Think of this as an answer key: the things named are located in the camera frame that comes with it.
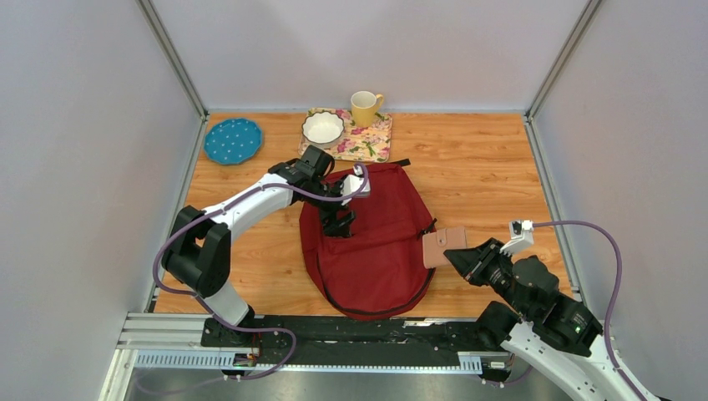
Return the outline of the brown leather wallet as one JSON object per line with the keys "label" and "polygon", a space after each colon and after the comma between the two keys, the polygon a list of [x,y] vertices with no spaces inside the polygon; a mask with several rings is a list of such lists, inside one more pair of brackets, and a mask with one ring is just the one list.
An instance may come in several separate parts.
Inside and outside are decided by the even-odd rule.
{"label": "brown leather wallet", "polygon": [[427,269],[448,266],[444,252],[467,248],[466,228],[448,227],[429,232],[422,236],[423,265]]}

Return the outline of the red backpack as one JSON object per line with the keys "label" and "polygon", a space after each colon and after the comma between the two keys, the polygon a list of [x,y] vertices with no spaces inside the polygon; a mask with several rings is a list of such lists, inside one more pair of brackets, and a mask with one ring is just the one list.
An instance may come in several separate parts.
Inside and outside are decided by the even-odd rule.
{"label": "red backpack", "polygon": [[435,271],[423,263],[422,237],[435,218],[405,170],[408,159],[369,165],[371,194],[349,203],[356,215],[347,238],[326,236],[318,209],[302,207],[301,249],[311,280],[345,316],[371,321],[412,310]]}

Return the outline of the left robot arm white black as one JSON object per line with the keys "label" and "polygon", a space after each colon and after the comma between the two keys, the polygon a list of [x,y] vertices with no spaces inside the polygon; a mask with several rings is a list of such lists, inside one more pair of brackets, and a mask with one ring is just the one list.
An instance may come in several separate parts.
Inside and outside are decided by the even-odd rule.
{"label": "left robot arm white black", "polygon": [[327,231],[345,235],[355,215],[337,216],[355,197],[371,191],[367,167],[357,163],[351,173],[327,184],[333,157],[313,145],[300,158],[273,165],[254,185],[203,210],[184,207],[175,217],[169,238],[153,263],[155,284],[177,293],[159,278],[164,269],[223,325],[223,335],[236,347],[250,343],[255,324],[247,318],[249,304],[229,281],[233,242],[267,216],[303,201],[325,214]]}

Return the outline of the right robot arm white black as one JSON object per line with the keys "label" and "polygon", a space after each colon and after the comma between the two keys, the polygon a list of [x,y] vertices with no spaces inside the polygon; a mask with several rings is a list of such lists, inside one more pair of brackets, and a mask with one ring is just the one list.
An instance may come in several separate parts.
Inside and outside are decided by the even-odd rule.
{"label": "right robot arm white black", "polygon": [[516,354],[574,400],[654,400],[607,345],[600,321],[559,290],[559,279],[536,256],[512,259],[532,243],[523,236],[506,243],[491,238],[444,252],[466,282],[489,286],[503,299],[478,318],[479,344]]}

